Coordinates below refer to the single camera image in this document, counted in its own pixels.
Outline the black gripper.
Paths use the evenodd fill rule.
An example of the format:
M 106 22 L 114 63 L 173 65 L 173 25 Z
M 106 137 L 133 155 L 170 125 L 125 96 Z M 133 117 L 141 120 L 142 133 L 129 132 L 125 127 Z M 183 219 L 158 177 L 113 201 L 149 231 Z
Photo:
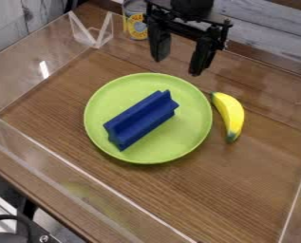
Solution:
M 214 0 L 145 0 L 151 57 L 161 62 L 170 53 L 170 32 L 197 40 L 189 73 L 199 76 L 210 67 L 216 50 L 225 48 L 232 20 L 213 12 Z

